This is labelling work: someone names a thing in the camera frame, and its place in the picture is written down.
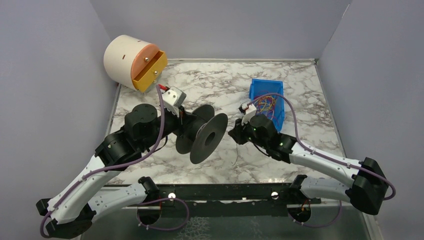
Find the black cable spool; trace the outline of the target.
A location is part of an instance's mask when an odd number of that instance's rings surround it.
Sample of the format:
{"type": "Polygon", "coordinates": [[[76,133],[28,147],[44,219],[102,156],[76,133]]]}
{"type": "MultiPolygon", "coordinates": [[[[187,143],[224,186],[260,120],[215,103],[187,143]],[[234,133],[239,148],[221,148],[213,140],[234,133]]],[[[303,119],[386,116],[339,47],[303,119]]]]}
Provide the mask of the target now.
{"type": "Polygon", "coordinates": [[[220,144],[228,126],[225,113],[215,114],[210,104],[204,104],[182,116],[182,128],[175,148],[179,154],[189,154],[193,164],[206,160],[220,144]]]}

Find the blue plastic bin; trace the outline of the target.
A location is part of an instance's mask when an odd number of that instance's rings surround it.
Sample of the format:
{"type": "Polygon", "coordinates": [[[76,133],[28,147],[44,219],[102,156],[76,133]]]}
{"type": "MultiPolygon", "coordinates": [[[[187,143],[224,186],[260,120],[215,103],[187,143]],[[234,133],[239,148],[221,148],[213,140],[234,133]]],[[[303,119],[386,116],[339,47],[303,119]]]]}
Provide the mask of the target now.
{"type": "MultiPolygon", "coordinates": [[[[276,80],[264,80],[253,78],[249,88],[251,101],[265,94],[277,93],[283,95],[283,82],[276,80]]],[[[253,103],[256,107],[256,115],[264,114],[272,120],[278,132],[283,128],[285,119],[284,100],[278,95],[269,95],[253,103]]]]}

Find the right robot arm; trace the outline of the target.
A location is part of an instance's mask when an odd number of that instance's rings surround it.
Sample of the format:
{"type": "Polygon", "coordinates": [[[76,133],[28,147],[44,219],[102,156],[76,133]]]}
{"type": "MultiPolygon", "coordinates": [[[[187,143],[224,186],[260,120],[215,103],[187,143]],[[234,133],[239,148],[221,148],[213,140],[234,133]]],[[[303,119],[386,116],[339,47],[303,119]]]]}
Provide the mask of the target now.
{"type": "Polygon", "coordinates": [[[253,116],[247,123],[237,119],[228,134],[239,145],[250,142],[263,148],[274,160],[304,166],[329,176],[328,179],[296,178],[294,188],[306,198],[340,200],[351,203],[363,213],[379,213],[389,185],[376,160],[343,158],[313,148],[294,136],[278,132],[263,114],[253,116]]]}

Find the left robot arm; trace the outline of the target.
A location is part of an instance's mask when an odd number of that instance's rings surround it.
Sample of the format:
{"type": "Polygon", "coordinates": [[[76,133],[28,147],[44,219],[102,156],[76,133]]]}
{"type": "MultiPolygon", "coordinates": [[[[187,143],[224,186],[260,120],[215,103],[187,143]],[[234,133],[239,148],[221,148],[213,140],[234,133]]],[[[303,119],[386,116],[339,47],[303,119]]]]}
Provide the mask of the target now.
{"type": "Polygon", "coordinates": [[[207,106],[206,115],[199,109],[187,112],[157,110],[142,103],[125,115],[124,125],[107,135],[81,173],[57,196],[36,203],[43,220],[40,234],[48,238],[73,239],[97,220],[123,207],[155,199],[158,188],[150,177],[114,193],[98,195],[99,190],[129,166],[147,159],[162,139],[170,134],[192,138],[215,114],[207,106]]]}

